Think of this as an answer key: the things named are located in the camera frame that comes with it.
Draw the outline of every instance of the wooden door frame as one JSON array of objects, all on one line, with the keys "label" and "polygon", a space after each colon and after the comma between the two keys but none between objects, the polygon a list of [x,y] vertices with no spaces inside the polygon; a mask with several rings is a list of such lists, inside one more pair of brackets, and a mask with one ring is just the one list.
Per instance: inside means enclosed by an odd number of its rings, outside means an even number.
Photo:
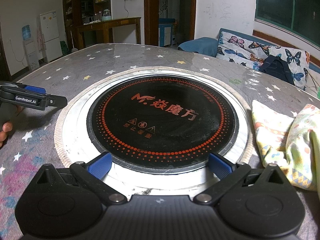
[{"label": "wooden door frame", "polygon": [[2,33],[1,33],[1,22],[0,22],[0,53],[4,60],[4,66],[1,67],[0,73],[3,75],[4,81],[12,81],[12,76],[8,67],[7,59],[5,57],[4,47],[3,47],[3,40],[2,40]]},{"label": "wooden door frame", "polygon": [[[158,46],[159,0],[144,0],[144,39],[146,45]],[[196,0],[191,0],[189,39],[195,38]]]}]

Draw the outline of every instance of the floral pillow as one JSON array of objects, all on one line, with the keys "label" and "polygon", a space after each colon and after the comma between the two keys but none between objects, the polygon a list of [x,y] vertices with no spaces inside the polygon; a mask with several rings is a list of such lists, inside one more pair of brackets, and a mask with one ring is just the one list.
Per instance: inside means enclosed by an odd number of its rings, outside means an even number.
[{"label": "floral pillow", "polygon": [[310,54],[301,49],[281,46],[271,46],[269,51],[271,55],[288,63],[294,85],[304,90],[308,77]]}]

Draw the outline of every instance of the power cord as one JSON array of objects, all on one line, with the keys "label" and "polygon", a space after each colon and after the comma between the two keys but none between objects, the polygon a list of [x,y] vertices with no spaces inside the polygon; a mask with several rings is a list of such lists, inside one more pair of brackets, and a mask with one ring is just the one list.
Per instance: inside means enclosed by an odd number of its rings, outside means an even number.
[{"label": "power cord", "polygon": [[127,0],[124,0],[124,9],[127,11],[127,13],[128,13],[128,15],[127,15],[127,17],[126,18],[128,18],[129,17],[129,11],[127,10],[127,8],[125,7],[125,2],[126,2]]},{"label": "power cord", "polygon": [[10,41],[10,45],[11,45],[11,50],[12,50],[12,52],[13,52],[13,55],[14,55],[14,58],[16,59],[16,61],[18,61],[18,62],[22,63],[22,65],[23,65],[24,67],[28,67],[28,66],[25,66],[25,65],[23,64],[23,60],[25,59],[26,54],[24,53],[23,59],[22,59],[21,61],[20,61],[20,60],[17,60],[16,54],[15,54],[15,53],[14,53],[14,51],[13,51],[13,47],[12,47],[12,43],[11,43],[11,39],[9,39],[9,41]]}]

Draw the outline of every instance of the blue cushion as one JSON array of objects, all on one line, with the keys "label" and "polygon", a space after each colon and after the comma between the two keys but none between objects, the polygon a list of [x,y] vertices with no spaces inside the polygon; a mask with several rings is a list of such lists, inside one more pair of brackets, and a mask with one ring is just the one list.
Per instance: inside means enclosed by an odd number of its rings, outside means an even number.
[{"label": "blue cushion", "polygon": [[180,44],[178,46],[178,49],[215,57],[218,52],[218,40],[208,37],[202,37],[196,40],[186,41]]}]

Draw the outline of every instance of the wooden table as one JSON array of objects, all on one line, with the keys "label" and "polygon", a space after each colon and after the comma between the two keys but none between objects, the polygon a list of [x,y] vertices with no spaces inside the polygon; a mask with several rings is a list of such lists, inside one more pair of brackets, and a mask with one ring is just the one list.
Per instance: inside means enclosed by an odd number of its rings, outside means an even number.
[{"label": "wooden table", "polygon": [[76,29],[78,34],[79,49],[85,48],[84,32],[86,31],[96,31],[97,43],[113,43],[112,28],[133,24],[136,25],[137,44],[141,44],[140,19],[141,17],[114,19],[78,26]]}]

